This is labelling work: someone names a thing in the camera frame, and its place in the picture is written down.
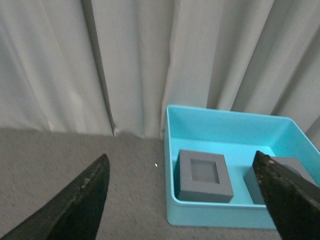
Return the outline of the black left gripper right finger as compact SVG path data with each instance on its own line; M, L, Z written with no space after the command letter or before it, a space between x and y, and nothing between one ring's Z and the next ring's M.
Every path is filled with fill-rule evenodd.
M259 150L252 167L280 237L283 240L318 240L320 188Z

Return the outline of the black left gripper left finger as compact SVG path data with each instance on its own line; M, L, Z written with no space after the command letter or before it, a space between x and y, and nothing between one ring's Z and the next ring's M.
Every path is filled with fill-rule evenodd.
M94 240L110 180L104 153L43 207L6 233L4 240Z

